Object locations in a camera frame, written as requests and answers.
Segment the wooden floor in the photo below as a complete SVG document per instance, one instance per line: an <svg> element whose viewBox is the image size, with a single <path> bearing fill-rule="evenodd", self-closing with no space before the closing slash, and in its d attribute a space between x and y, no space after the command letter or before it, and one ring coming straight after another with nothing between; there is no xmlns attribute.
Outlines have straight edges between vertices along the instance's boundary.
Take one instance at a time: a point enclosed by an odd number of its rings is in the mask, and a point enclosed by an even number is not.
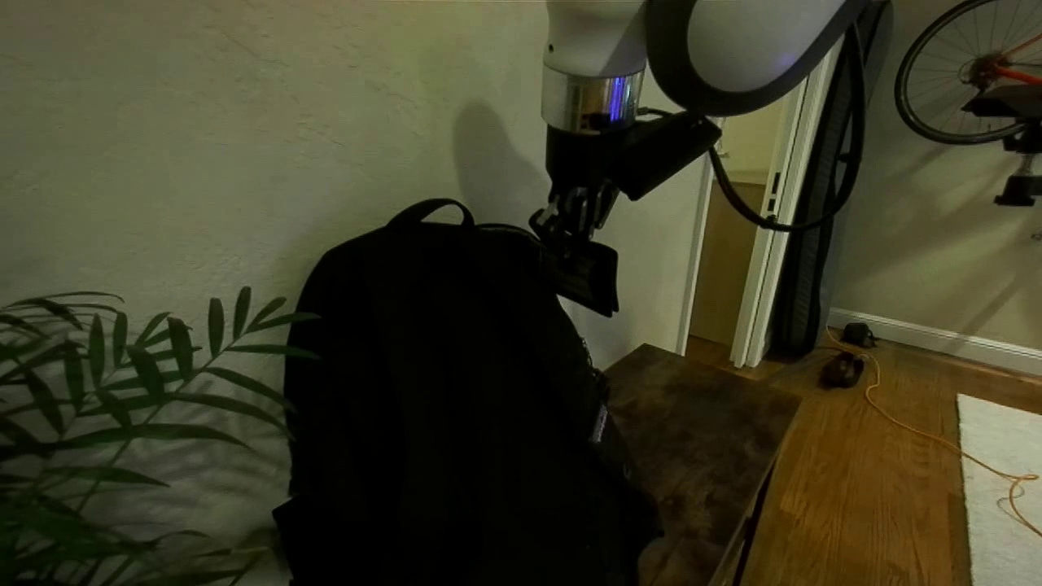
<svg viewBox="0 0 1042 586"><path fill-rule="evenodd" d="M822 390L822 348L801 366L765 366L744 379L804 396L785 439L749 556L744 586L971 583L959 458L882 419L861 390ZM1042 414L1042 383L915 348L880 344L880 403L958 439L958 394ZM690 362L727 366L727 352L690 344Z"/></svg>

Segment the black cable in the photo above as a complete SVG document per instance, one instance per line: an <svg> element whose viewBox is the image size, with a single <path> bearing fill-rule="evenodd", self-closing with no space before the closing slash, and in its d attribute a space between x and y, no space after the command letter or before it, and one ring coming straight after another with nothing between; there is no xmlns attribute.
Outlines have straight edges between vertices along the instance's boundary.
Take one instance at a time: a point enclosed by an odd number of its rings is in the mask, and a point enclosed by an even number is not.
<svg viewBox="0 0 1042 586"><path fill-rule="evenodd" d="M822 225L833 221L840 215L840 210L851 203L857 176L861 176L861 163L862 163L862 140L866 140L866 73L862 73L862 44L857 27L846 30L851 46L846 52L846 70L851 70L851 154L846 154L846 172L843 183L838 189L838 198L826 212L822 212L822 220L814 221L795 221L795 225L777 225L774 220L762 220L754 210L749 210L741 203L741 197L737 192L737 186L730 183L721 154L710 146L710 163L712 163L712 176L717 186L724 192L724 198L752 225L769 227L769 233L818 233Z"/></svg>

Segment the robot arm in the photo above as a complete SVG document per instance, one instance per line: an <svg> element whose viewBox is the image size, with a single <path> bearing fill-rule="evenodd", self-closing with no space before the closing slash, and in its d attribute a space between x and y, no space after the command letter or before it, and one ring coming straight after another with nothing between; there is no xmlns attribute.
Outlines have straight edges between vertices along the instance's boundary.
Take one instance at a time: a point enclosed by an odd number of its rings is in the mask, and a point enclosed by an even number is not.
<svg viewBox="0 0 1042 586"><path fill-rule="evenodd" d="M543 124L550 198L531 225L574 275L565 292L615 309L615 251L594 245L617 192L641 198L721 131L790 91L870 0L546 0ZM641 122L652 64L685 111Z"/></svg>

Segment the tire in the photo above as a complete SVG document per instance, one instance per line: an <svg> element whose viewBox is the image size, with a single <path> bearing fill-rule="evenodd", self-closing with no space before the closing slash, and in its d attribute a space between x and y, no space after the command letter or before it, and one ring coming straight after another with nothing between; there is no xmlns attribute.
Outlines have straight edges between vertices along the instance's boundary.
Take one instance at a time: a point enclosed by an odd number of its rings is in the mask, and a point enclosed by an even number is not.
<svg viewBox="0 0 1042 586"><path fill-rule="evenodd" d="M926 111L926 94L918 91L921 87L921 74L934 74L929 73L926 59L929 52L944 52L944 46L955 46L955 27L967 27L971 20L982 20L988 12L998 11L995 0L967 0L967 3L958 3L951 7L946 12L940 12L915 44L913 48L905 52L901 59L901 70L899 70L899 77L896 77L896 109L901 113L901 122L934 140L934 144L993 144L993 140L1003 140L1009 134L1017 134L1022 124L1018 122L1007 122L1007 116L978 116L978 113L967 113L963 106L981 94L981 87L973 87L971 81L963 81L958 74L958 64L959 55L951 55L944 59L940 70L955 70L951 77L944 74L940 87L944 94L944 111L940 113L932 113ZM967 48L963 63L959 64L973 64L978 55L988 55L981 48Z"/></svg>

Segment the white wall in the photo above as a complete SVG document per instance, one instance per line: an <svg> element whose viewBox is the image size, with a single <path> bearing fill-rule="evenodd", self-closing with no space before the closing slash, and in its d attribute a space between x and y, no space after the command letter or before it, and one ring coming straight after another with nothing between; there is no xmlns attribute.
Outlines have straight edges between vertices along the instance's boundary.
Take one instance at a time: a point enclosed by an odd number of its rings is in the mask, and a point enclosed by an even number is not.
<svg viewBox="0 0 1042 586"><path fill-rule="evenodd" d="M891 109L908 44L955 0L896 0L880 39L862 180L838 234L833 306L1042 348L1038 212L995 210L1018 156L937 146Z"/></svg>
<svg viewBox="0 0 1042 586"><path fill-rule="evenodd" d="M202 322L236 287L295 298L424 197L523 221L543 34L543 0L2 0L0 304L94 287ZM599 366L679 344L697 170L617 205L625 309L576 309ZM220 510L268 517L280 490Z"/></svg>

